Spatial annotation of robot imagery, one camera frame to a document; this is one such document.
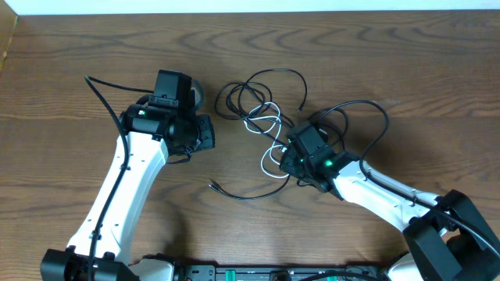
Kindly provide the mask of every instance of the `wooden table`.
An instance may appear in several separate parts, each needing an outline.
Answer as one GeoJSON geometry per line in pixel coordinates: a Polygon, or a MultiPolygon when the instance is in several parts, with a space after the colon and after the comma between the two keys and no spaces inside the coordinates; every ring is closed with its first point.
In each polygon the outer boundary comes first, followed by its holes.
{"type": "MultiPolygon", "coordinates": [[[[115,151],[116,131],[84,74],[152,89],[158,69],[205,88],[216,149],[158,175],[133,243],[143,254],[220,264],[389,261],[402,235],[356,205],[291,182],[261,201],[232,201],[207,187],[257,195],[281,180],[259,167],[270,142],[213,111],[219,89],[266,68],[307,79],[303,113],[370,99],[391,117],[368,161],[418,189],[468,194],[500,235],[500,12],[26,16],[0,74],[0,279],[40,279],[48,248],[64,249],[88,213],[115,151]]],[[[298,120],[303,86],[262,75],[298,120]]],[[[140,94],[100,87],[116,112],[140,94]]],[[[360,153],[383,120],[348,108],[348,147],[360,153]]]]}

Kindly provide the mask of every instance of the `black cable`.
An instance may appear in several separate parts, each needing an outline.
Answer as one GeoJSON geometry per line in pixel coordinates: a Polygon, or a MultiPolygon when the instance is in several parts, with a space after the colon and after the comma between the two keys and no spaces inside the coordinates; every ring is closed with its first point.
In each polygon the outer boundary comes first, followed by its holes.
{"type": "Polygon", "coordinates": [[[300,279],[299,281],[315,281],[319,280],[322,278],[327,278],[327,277],[353,277],[361,280],[368,280],[368,281],[385,281],[383,279],[377,278],[377,277],[372,277],[368,276],[366,274],[360,274],[360,273],[354,273],[354,272],[340,272],[336,270],[330,270],[325,273],[320,273],[316,274],[304,279],[300,279]]]}
{"type": "MultiPolygon", "coordinates": [[[[302,103],[298,107],[298,111],[301,111],[302,107],[305,104],[305,100],[307,99],[307,83],[305,82],[304,76],[293,69],[265,69],[262,71],[258,71],[257,73],[254,73],[244,83],[243,82],[230,82],[230,83],[226,84],[224,87],[222,87],[222,89],[220,89],[218,95],[216,96],[216,100],[215,100],[213,108],[218,116],[220,116],[224,119],[228,119],[228,120],[243,120],[250,127],[252,127],[254,130],[259,131],[263,136],[268,137],[273,142],[276,142],[280,145],[283,145],[284,147],[287,147],[288,144],[285,144],[283,141],[278,140],[277,138],[271,136],[269,133],[266,133],[260,126],[258,126],[257,124],[255,124],[255,122],[253,122],[251,120],[252,118],[262,116],[263,113],[266,112],[267,110],[278,113],[278,111],[275,108],[272,108],[270,105],[266,105],[266,95],[264,94],[264,91],[261,91],[253,86],[260,86],[260,87],[263,87],[264,89],[266,89],[267,94],[269,95],[269,101],[273,102],[273,92],[271,91],[271,89],[269,87],[267,87],[265,84],[262,84],[260,82],[251,81],[252,78],[254,78],[255,76],[257,76],[261,73],[267,73],[267,72],[273,72],[273,71],[292,72],[292,73],[295,73],[298,76],[300,76],[300,78],[302,79],[302,82],[304,83],[304,88],[305,88],[304,98],[302,100],[302,103]],[[234,113],[233,115],[224,114],[224,113],[220,112],[219,108],[218,108],[219,100],[221,99],[223,93],[228,88],[230,88],[230,90],[226,96],[225,102],[226,102],[226,107],[229,109],[229,111],[234,113]],[[258,108],[256,108],[255,110],[251,110],[250,112],[245,111],[245,109],[243,108],[243,106],[241,104],[241,97],[242,97],[244,91],[247,91],[260,104],[260,106],[258,108]],[[236,104],[232,100],[232,97],[235,94],[237,95],[237,103],[236,104]]],[[[279,123],[280,125],[285,126],[287,129],[291,129],[295,126],[294,122],[288,116],[283,114],[282,112],[280,112],[280,117],[283,117],[284,120],[282,120],[282,119],[275,120],[275,119],[273,119],[272,116],[270,116],[268,119],[259,119],[259,121],[279,123]]],[[[242,197],[242,196],[233,195],[233,194],[225,191],[214,180],[212,180],[212,183],[209,184],[209,187],[212,188],[214,191],[216,191],[216,192],[218,192],[226,197],[235,199],[235,200],[256,200],[256,199],[262,199],[265,197],[269,197],[271,195],[278,193],[280,190],[282,190],[287,185],[289,179],[290,179],[290,176],[288,176],[287,179],[285,180],[285,182],[280,187],[278,187],[275,191],[269,192],[268,194],[256,196],[256,197],[242,197]]]]}
{"type": "Polygon", "coordinates": [[[139,98],[135,103],[138,105],[145,105],[146,102],[149,101],[149,97],[151,97],[150,94],[145,94],[141,98],[139,98]]]}
{"type": "MultiPolygon", "coordinates": [[[[364,270],[364,269],[360,268],[359,266],[355,266],[355,265],[348,265],[348,266],[345,267],[344,270],[347,272],[349,269],[352,269],[352,268],[361,270],[362,274],[369,274],[370,273],[369,271],[364,270]]],[[[343,276],[342,279],[344,281],[352,281],[352,279],[348,279],[346,276],[343,276]]]]}
{"type": "Polygon", "coordinates": [[[176,160],[176,161],[173,161],[173,162],[167,162],[167,164],[171,164],[172,165],[172,164],[181,164],[181,163],[189,162],[191,160],[191,152],[187,148],[184,148],[184,151],[186,152],[186,158],[182,158],[180,160],[176,160]]]}
{"type": "Polygon", "coordinates": [[[155,93],[152,90],[144,90],[144,89],[137,89],[137,88],[132,88],[132,87],[125,87],[125,86],[122,86],[122,85],[113,84],[113,83],[110,83],[110,82],[99,80],[99,79],[94,78],[94,77],[89,77],[89,76],[86,76],[86,77],[88,77],[90,80],[94,81],[95,83],[103,84],[103,85],[106,85],[106,86],[109,86],[109,87],[115,87],[117,89],[121,89],[121,90],[125,90],[125,91],[136,91],[136,92],[149,93],[149,94],[154,94],[155,93]]]}
{"type": "MultiPolygon", "coordinates": [[[[330,108],[323,108],[321,110],[318,110],[317,112],[314,112],[311,116],[309,116],[307,118],[307,120],[310,121],[313,125],[318,125],[319,126],[319,122],[318,121],[315,121],[315,122],[313,121],[314,116],[320,114],[321,112],[325,112],[325,111],[327,111],[329,109],[330,108]]],[[[322,123],[321,125],[326,126],[327,128],[332,129],[338,135],[338,139],[333,144],[330,144],[330,146],[333,147],[338,142],[341,142],[342,149],[345,150],[344,137],[345,137],[345,134],[347,133],[347,130],[349,128],[349,117],[348,117],[347,113],[345,113],[345,111],[342,108],[335,108],[334,111],[340,112],[342,114],[342,116],[344,117],[345,126],[344,126],[344,130],[342,131],[342,133],[340,133],[340,130],[336,126],[330,126],[330,125],[328,125],[326,123],[322,123]]]]}
{"type": "Polygon", "coordinates": [[[491,251],[493,251],[493,253],[497,257],[500,258],[500,253],[498,252],[498,250],[488,240],[486,240],[486,238],[484,238],[485,237],[484,234],[482,234],[480,231],[476,230],[473,226],[469,225],[466,222],[463,222],[463,221],[460,221],[458,219],[453,218],[451,215],[447,214],[445,211],[443,211],[443,210],[441,210],[439,208],[436,208],[433,205],[430,205],[430,204],[428,204],[428,203],[426,203],[424,201],[421,201],[416,195],[410,196],[408,194],[402,193],[399,190],[396,190],[396,189],[394,189],[392,187],[389,187],[388,185],[386,185],[386,184],[380,182],[379,180],[373,178],[372,175],[371,175],[371,173],[370,173],[370,171],[367,172],[365,170],[365,167],[363,165],[365,157],[368,155],[368,152],[370,151],[370,149],[372,149],[373,146],[385,135],[385,133],[387,132],[388,127],[389,127],[389,116],[388,116],[387,112],[381,106],[379,106],[377,103],[375,103],[373,101],[366,101],[366,100],[356,100],[356,101],[343,102],[343,103],[341,103],[339,105],[334,106],[333,108],[330,108],[330,109],[326,110],[325,113],[320,117],[320,119],[318,120],[318,122],[320,123],[322,119],[324,119],[328,114],[330,114],[331,112],[333,112],[336,108],[340,108],[341,106],[346,106],[346,105],[358,104],[358,103],[363,103],[363,104],[368,104],[368,105],[374,106],[380,112],[382,112],[382,114],[384,115],[384,119],[385,119],[385,126],[384,126],[384,129],[382,130],[382,132],[380,133],[380,135],[377,138],[375,138],[370,144],[368,144],[368,146],[365,148],[365,151],[362,153],[362,156],[361,156],[361,158],[359,160],[359,169],[361,170],[361,173],[367,179],[370,179],[372,182],[374,182],[375,184],[377,184],[380,187],[384,188],[385,190],[389,190],[390,192],[392,192],[394,194],[397,194],[398,196],[403,197],[403,198],[405,198],[408,201],[412,201],[414,204],[417,204],[417,205],[420,205],[422,207],[428,208],[434,214],[438,214],[441,217],[449,220],[450,222],[453,222],[457,226],[465,229],[467,232],[471,233],[472,235],[474,235],[475,237],[477,237],[479,240],[481,240],[484,244],[486,244],[487,247],[489,247],[491,249],[491,251]]]}
{"type": "MultiPolygon", "coordinates": [[[[267,110],[270,110],[272,112],[277,113],[276,109],[270,107],[270,105],[265,105],[266,96],[264,95],[263,91],[256,89],[255,87],[249,86],[249,85],[258,85],[258,86],[264,87],[266,89],[269,97],[270,97],[270,101],[273,101],[273,93],[269,89],[269,87],[267,87],[265,84],[251,81],[252,78],[254,78],[255,76],[257,76],[261,73],[273,72],[273,71],[292,72],[292,73],[295,73],[298,76],[300,76],[300,78],[302,79],[302,82],[304,83],[304,88],[305,88],[304,98],[302,100],[302,103],[298,107],[298,111],[301,111],[302,107],[305,104],[305,100],[307,98],[307,83],[305,82],[304,76],[293,69],[265,69],[265,70],[258,71],[257,73],[254,73],[244,83],[242,83],[242,82],[230,82],[230,83],[226,84],[224,87],[222,87],[222,89],[219,91],[218,95],[216,96],[216,100],[215,100],[215,104],[214,104],[213,108],[218,116],[220,116],[224,119],[228,119],[228,120],[244,120],[252,128],[259,131],[262,135],[268,137],[272,141],[276,141],[278,144],[281,144],[283,146],[287,146],[287,144],[285,144],[281,140],[277,140],[275,137],[271,136],[270,134],[265,133],[265,131],[260,126],[258,126],[257,124],[255,124],[254,122],[252,122],[250,120],[251,118],[261,116],[267,110]],[[232,113],[234,113],[234,115],[224,114],[224,113],[220,112],[220,110],[218,108],[219,100],[220,100],[222,94],[230,86],[233,86],[233,87],[230,89],[229,94],[226,96],[226,106],[232,113]],[[252,113],[246,112],[243,109],[243,106],[241,105],[241,97],[242,97],[244,91],[247,91],[248,93],[250,93],[253,96],[253,98],[255,98],[260,103],[260,106],[256,110],[254,110],[252,113]],[[237,104],[234,104],[234,102],[231,98],[236,93],[237,93],[237,104]]],[[[288,116],[286,116],[283,113],[281,113],[280,116],[282,116],[284,119],[287,120],[287,121],[282,121],[283,124],[286,124],[286,127],[292,128],[294,126],[293,121],[288,116]]]]}
{"type": "MultiPolygon", "coordinates": [[[[111,87],[117,87],[118,85],[103,82],[103,81],[97,80],[97,79],[95,79],[93,77],[89,77],[89,76],[85,76],[85,81],[87,82],[88,86],[94,91],[95,95],[99,98],[99,100],[101,100],[102,104],[106,107],[109,114],[111,115],[112,120],[115,122],[116,128],[118,129],[118,132],[120,133],[120,137],[121,137],[122,142],[123,142],[123,153],[124,153],[123,164],[121,166],[120,173],[118,174],[118,177],[116,178],[116,181],[113,184],[111,191],[109,192],[109,196],[106,199],[104,206],[102,206],[101,214],[99,215],[99,218],[95,224],[95,229],[94,229],[94,232],[92,235],[91,248],[90,248],[90,252],[88,255],[88,265],[87,265],[88,280],[92,281],[92,280],[94,280],[93,270],[94,270],[95,248],[97,246],[97,240],[100,236],[102,221],[104,220],[105,214],[108,211],[109,205],[111,204],[111,201],[113,200],[113,196],[115,195],[116,190],[118,189],[118,186],[120,185],[120,181],[123,178],[123,174],[128,169],[128,161],[129,161],[130,153],[129,153],[127,139],[125,137],[125,133],[123,132],[123,128],[120,125],[120,121],[116,117],[116,114],[113,111],[113,109],[111,108],[111,106],[109,106],[108,102],[104,99],[104,97],[102,97],[101,93],[99,93],[99,91],[94,87],[94,85],[92,84],[91,81],[94,81],[94,82],[97,82],[100,84],[104,84],[107,86],[112,85],[111,87]]],[[[118,88],[125,90],[126,87],[120,86],[118,88]]]]}
{"type": "Polygon", "coordinates": [[[215,180],[212,180],[212,183],[209,184],[209,187],[212,188],[214,191],[224,195],[225,197],[234,199],[234,200],[257,200],[257,199],[263,199],[266,197],[269,197],[271,195],[274,195],[278,192],[280,192],[288,183],[288,180],[290,179],[290,176],[287,177],[287,179],[284,181],[284,183],[278,187],[275,191],[271,191],[268,194],[263,194],[255,197],[242,197],[242,196],[237,196],[230,194],[229,192],[225,191],[215,180]]]}
{"type": "Polygon", "coordinates": [[[304,180],[297,180],[296,184],[298,187],[314,187],[311,183],[301,184],[301,182],[306,183],[304,180]]]}

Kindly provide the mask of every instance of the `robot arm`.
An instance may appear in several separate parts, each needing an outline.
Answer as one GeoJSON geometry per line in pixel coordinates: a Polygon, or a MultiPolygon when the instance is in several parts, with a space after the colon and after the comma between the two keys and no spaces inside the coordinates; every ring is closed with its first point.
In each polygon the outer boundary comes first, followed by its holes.
{"type": "Polygon", "coordinates": [[[448,216],[466,222],[492,247],[500,248],[495,233],[464,194],[452,190],[441,197],[422,192],[364,162],[363,168],[370,173],[367,178],[357,156],[347,151],[336,154],[311,123],[292,128],[287,138],[291,145],[281,159],[283,172],[310,183],[320,192],[367,208],[403,233],[410,254],[388,270],[392,281],[492,280],[500,273],[498,254],[466,228],[447,219],[448,216]],[[441,239],[446,231],[457,229],[459,235],[447,242],[441,239]]]}
{"type": "MultiPolygon", "coordinates": [[[[95,78],[90,80],[139,91],[95,78]]],[[[43,280],[86,279],[88,272],[94,272],[96,280],[109,279],[110,276],[136,280],[138,272],[154,279],[155,272],[163,272],[163,275],[172,273],[169,266],[157,268],[159,271],[147,270],[146,273],[142,272],[144,264],[128,268],[130,246],[151,185],[159,170],[167,163],[168,156],[187,156],[184,160],[174,162],[180,163],[189,160],[193,152],[215,147],[209,116],[195,115],[202,103],[203,92],[198,82],[180,72],[160,70],[154,93],[144,96],[122,112],[119,126],[127,139],[130,153],[128,167],[122,167],[125,155],[119,137],[108,175],[84,223],[70,239],[65,251],[47,250],[41,263],[43,280]],[[118,175],[123,170],[123,178],[118,182],[118,175]],[[119,185],[114,196],[110,197],[115,183],[119,185]],[[96,223],[107,201],[109,207],[103,213],[104,219],[98,228],[96,223]],[[91,247],[93,237],[97,237],[95,247],[91,247]],[[95,255],[90,253],[92,248],[95,249],[95,255]]]]}
{"type": "MultiPolygon", "coordinates": [[[[96,258],[112,258],[125,265],[130,263],[130,246],[135,226],[149,189],[159,170],[165,165],[169,154],[164,139],[154,140],[147,133],[130,132],[127,135],[127,142],[130,147],[129,167],[106,212],[95,250],[96,258]]],[[[94,205],[67,245],[74,247],[76,254],[89,255],[92,231],[95,229],[95,223],[118,176],[122,162],[123,142],[118,138],[111,167],[94,205]]]]}

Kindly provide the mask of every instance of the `green terminal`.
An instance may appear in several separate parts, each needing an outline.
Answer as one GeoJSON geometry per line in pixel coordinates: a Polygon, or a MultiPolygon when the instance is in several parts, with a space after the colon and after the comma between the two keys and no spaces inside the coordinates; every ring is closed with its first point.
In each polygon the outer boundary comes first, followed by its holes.
{"type": "Polygon", "coordinates": [[[236,281],[236,272],[234,270],[226,270],[226,281],[236,281]]]}

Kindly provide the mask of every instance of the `white cable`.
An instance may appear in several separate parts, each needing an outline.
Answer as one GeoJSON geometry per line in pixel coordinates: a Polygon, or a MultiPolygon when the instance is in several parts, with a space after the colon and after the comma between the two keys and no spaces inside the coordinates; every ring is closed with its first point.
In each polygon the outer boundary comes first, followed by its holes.
{"type": "MultiPolygon", "coordinates": [[[[262,117],[255,117],[255,118],[249,118],[249,120],[251,121],[254,121],[254,120],[269,120],[269,119],[276,119],[276,121],[278,123],[273,123],[273,125],[267,130],[267,131],[264,131],[264,133],[269,133],[277,124],[278,124],[278,131],[277,131],[277,134],[276,136],[274,137],[275,140],[277,140],[279,137],[280,137],[280,133],[281,133],[281,110],[280,110],[280,107],[275,104],[274,102],[271,102],[271,101],[268,101],[268,102],[265,102],[264,105],[273,105],[276,110],[277,110],[277,116],[262,116],[262,117]]],[[[259,108],[262,108],[261,105],[255,107],[254,109],[252,109],[248,114],[252,114],[252,112],[254,112],[255,110],[259,109],[259,108]]],[[[256,130],[252,130],[248,127],[248,123],[246,121],[243,121],[243,123],[245,124],[245,127],[247,128],[247,130],[250,132],[250,133],[260,133],[259,131],[256,131],[256,130]]],[[[269,157],[271,159],[271,161],[273,161],[275,164],[279,165],[280,162],[277,161],[274,157],[273,157],[273,149],[274,148],[282,148],[283,145],[275,145],[276,144],[276,141],[273,141],[273,143],[271,144],[271,147],[268,148],[266,150],[266,152],[264,152],[264,155],[262,156],[262,159],[260,160],[260,168],[262,169],[262,171],[267,175],[267,176],[272,176],[273,178],[276,178],[276,179],[283,179],[283,178],[286,178],[288,176],[288,174],[286,175],[276,175],[276,174],[273,174],[271,172],[269,172],[266,168],[264,168],[264,158],[266,157],[266,154],[269,153],[269,157]]]]}
{"type": "Polygon", "coordinates": [[[283,175],[283,176],[278,176],[278,175],[275,175],[273,173],[270,173],[266,168],[264,168],[264,158],[266,157],[266,154],[269,153],[271,154],[271,151],[273,150],[273,148],[281,148],[283,147],[283,145],[274,145],[270,148],[267,148],[266,152],[264,152],[264,155],[262,156],[262,159],[260,159],[260,169],[262,169],[262,171],[267,175],[267,176],[272,176],[273,178],[276,178],[276,179],[284,179],[288,176],[288,174],[286,175],[283,175]]]}

